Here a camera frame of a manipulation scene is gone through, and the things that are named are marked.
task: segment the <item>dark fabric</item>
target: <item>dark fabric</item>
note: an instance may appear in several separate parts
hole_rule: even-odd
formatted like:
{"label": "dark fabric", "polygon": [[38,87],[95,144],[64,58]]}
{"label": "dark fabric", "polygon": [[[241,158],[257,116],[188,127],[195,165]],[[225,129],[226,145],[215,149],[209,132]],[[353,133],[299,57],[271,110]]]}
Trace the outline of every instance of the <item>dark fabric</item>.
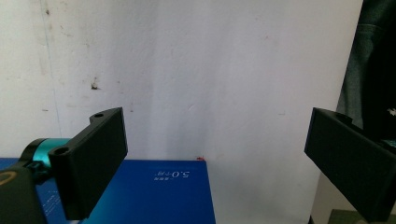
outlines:
{"label": "dark fabric", "polygon": [[395,19],[396,1],[363,1],[337,106],[377,139],[396,138]]}

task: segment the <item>blue cover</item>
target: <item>blue cover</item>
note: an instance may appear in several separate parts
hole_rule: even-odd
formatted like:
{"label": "blue cover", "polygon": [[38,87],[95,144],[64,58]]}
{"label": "blue cover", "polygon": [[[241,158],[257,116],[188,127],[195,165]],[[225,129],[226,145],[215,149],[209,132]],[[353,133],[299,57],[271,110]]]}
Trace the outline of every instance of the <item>blue cover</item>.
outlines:
{"label": "blue cover", "polygon": [[[0,168],[14,162],[1,159]],[[49,224],[69,223],[52,180],[37,192]],[[206,162],[124,161],[82,223],[215,224]]]}

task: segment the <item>white surface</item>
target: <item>white surface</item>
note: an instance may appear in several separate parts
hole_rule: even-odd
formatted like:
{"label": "white surface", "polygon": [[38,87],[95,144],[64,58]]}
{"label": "white surface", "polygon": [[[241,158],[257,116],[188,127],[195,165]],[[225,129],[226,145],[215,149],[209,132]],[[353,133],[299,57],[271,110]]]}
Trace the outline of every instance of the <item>white surface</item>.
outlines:
{"label": "white surface", "polygon": [[1,1],[0,155],[123,106],[128,158],[206,158],[218,223],[307,223],[311,110],[335,109],[360,7]]}

